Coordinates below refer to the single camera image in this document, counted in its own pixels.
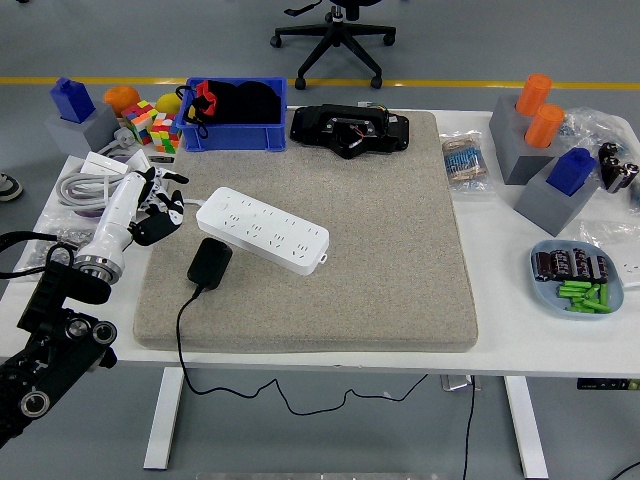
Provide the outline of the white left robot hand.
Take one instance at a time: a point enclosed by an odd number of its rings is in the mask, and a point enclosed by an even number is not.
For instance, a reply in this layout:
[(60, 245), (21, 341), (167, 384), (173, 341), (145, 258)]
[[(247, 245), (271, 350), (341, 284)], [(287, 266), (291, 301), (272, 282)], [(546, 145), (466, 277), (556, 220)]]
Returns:
[(77, 261), (124, 267), (123, 252), (135, 242), (150, 246), (179, 229), (183, 222), (184, 200), (180, 191), (168, 194), (161, 182), (189, 182), (181, 174), (164, 168), (127, 174), (110, 197), (93, 240), (78, 251)]

